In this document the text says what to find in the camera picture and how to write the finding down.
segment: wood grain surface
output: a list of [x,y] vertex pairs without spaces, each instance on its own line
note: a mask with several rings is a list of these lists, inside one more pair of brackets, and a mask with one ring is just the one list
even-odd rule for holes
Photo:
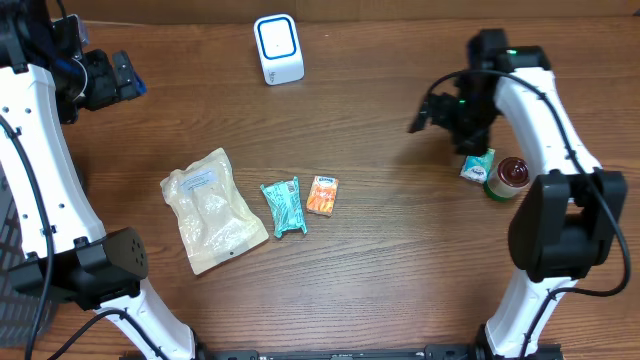
[[[150,279],[175,315],[213,349],[258,351],[422,347],[472,340],[512,274],[506,230],[519,201],[489,200],[458,177],[448,134],[407,134],[427,87],[466,67],[465,44],[503,27],[513,45],[541,45],[563,103],[590,151],[624,171],[622,217],[640,259],[640,22],[633,18],[439,20],[299,25],[306,77],[268,87],[250,25],[92,27],[92,43],[129,52],[149,93],[65,127],[89,199],[108,230],[135,227]],[[520,155],[506,121],[497,159]],[[194,276],[159,183],[218,147],[270,233],[260,184],[340,179],[333,217],[309,233],[271,237]],[[566,358],[637,359],[638,266],[609,299],[567,295],[542,334]],[[617,245],[580,285],[605,289],[622,273]],[[36,345],[46,358],[92,314],[60,308]],[[68,359],[115,359],[132,344],[101,322]],[[2,350],[18,359],[21,349]]]
[[[59,16],[54,0],[51,13]],[[65,0],[86,20],[133,24],[253,23],[287,13],[296,21],[631,16],[640,0]]]

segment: white square speaker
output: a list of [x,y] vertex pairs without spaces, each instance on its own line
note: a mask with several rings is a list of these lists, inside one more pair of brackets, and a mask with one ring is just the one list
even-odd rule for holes
[[269,85],[302,79],[304,62],[298,42],[296,23],[286,14],[266,16],[253,25],[258,54]]

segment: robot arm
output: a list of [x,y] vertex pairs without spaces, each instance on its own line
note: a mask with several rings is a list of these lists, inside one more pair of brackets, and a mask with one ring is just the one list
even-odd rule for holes
[[55,249],[47,254],[25,168],[9,137],[0,135],[0,161],[20,214],[27,259],[10,269],[11,283],[19,292],[40,296],[46,258],[52,256],[49,300],[76,302],[97,313],[125,311],[162,354],[127,320],[107,318],[146,358],[194,359],[194,333],[173,316],[147,279],[142,241],[133,229],[106,233],[71,161],[61,123],[75,122],[80,108],[98,110],[145,92],[126,53],[114,56],[113,70],[101,50],[82,52],[80,39],[86,34],[80,25],[76,16],[52,25],[43,0],[0,4],[0,115],[18,134],[30,160]]
[[[458,96],[433,95],[432,87],[410,132],[421,130],[431,117],[433,124],[450,131],[457,153],[479,156],[487,151],[489,128],[497,115],[504,115],[513,128],[533,184],[509,227],[509,251],[516,269],[498,311],[481,329],[478,343],[485,359],[516,359],[527,341],[525,356],[538,350],[540,333],[562,295],[546,307],[531,337],[525,334],[547,295],[574,287],[609,253],[613,227],[590,192],[586,177],[597,184],[616,222],[627,190],[622,175],[603,171],[580,141],[540,47],[512,48],[502,30],[483,30],[469,42],[468,56],[470,71],[460,72]],[[559,121],[539,94],[514,79],[497,76],[500,74],[535,87],[553,106]],[[576,168],[570,149],[584,173]],[[567,214],[569,203],[582,212]]]

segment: small box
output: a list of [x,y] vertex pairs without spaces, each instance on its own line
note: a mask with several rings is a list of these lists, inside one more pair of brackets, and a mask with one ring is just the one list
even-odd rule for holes
[[489,148],[487,153],[482,156],[467,156],[462,170],[460,170],[460,176],[467,180],[484,184],[489,177],[495,152],[494,149]]
[[337,194],[338,179],[316,176],[311,184],[309,198],[307,198],[307,211],[331,216]]
[[286,14],[266,16],[253,25],[258,54],[269,85],[302,79],[304,62],[298,42],[296,24]]

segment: plastic bag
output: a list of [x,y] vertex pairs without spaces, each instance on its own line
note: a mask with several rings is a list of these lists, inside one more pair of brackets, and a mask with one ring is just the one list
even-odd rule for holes
[[245,253],[269,238],[244,201],[222,148],[160,183],[178,217],[182,242],[197,275]]
[[281,181],[270,186],[261,185],[260,189],[271,208],[275,225],[274,233],[278,239],[282,237],[282,233],[289,230],[302,229],[303,233],[307,233],[307,224],[300,205],[300,187],[297,177],[291,181]]

